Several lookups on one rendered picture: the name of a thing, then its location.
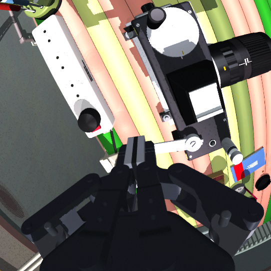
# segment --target gray floor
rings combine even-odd
[[[36,27],[33,19],[24,12],[14,15],[28,38]],[[0,47],[0,186],[24,216],[12,204],[8,210],[8,200],[0,203],[0,215],[20,230],[24,220],[85,175],[107,173],[99,162],[101,146],[78,128],[39,48],[19,43],[5,10],[0,10]],[[271,266],[270,254],[271,240],[235,256],[236,271],[262,271]]]

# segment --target blue and red card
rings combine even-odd
[[[240,181],[252,172],[266,164],[265,150],[261,147],[250,156],[246,157],[240,164],[230,167],[235,182]]]

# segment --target white power strip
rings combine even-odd
[[[51,15],[37,26],[32,34],[75,117],[78,119],[86,108],[93,108],[99,112],[101,118],[99,129],[86,132],[86,135],[94,138],[110,131],[115,118],[64,19],[61,16]]]

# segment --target black cable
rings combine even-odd
[[[113,142],[114,151],[115,151],[115,154],[116,154],[117,153],[117,148],[116,148],[116,143],[115,143],[115,139],[114,139],[114,135],[113,135],[113,130],[110,130],[110,134],[111,134],[111,138],[112,138],[112,142]]]

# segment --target green wheel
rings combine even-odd
[[[28,17],[36,18],[39,20],[45,20],[51,15],[57,13],[61,6],[61,3],[62,0],[38,0],[36,4],[43,6],[43,8],[31,5],[23,6],[24,8],[35,11],[35,12],[24,11],[24,13]]]

